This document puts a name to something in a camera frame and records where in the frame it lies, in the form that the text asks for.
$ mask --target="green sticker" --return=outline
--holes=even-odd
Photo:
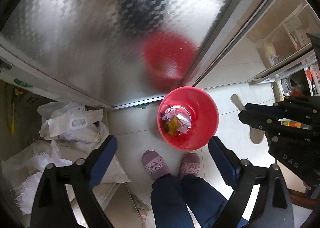
[[[27,83],[25,83],[25,82],[22,82],[21,80],[19,80],[19,79],[17,79],[17,78],[14,79],[14,82],[15,82],[18,86],[22,86],[22,87],[25,87],[25,88],[31,88],[31,87],[33,87],[32,85],[27,84]]]

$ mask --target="blue gripper pad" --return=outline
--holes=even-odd
[[[89,186],[92,189],[100,184],[113,156],[118,148],[117,139],[109,135],[98,149],[93,150],[87,157],[87,169],[90,173]]]
[[[241,170],[239,158],[232,150],[227,150],[217,136],[210,138],[208,147],[224,182],[235,189]]]

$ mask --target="plastic wrapper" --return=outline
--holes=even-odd
[[[162,115],[161,120],[164,131],[172,136],[186,134],[191,128],[190,116],[180,108],[170,108]]]

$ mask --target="red bucket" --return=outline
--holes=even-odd
[[[146,39],[143,56],[154,88],[172,90],[186,76],[195,57],[196,46],[185,37],[157,30]]]
[[[161,116],[171,107],[178,107],[191,118],[191,128],[186,134],[171,136],[162,129]],[[219,113],[214,100],[203,90],[185,86],[171,91],[162,100],[157,124],[161,136],[174,148],[192,151],[207,145],[218,129]]]

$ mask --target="pink slipper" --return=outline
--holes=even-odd
[[[141,162],[154,180],[170,174],[170,169],[163,158],[153,150],[146,151],[141,157]]]
[[[182,179],[185,175],[192,174],[198,176],[200,172],[200,158],[196,153],[188,153],[181,160],[180,175]]]

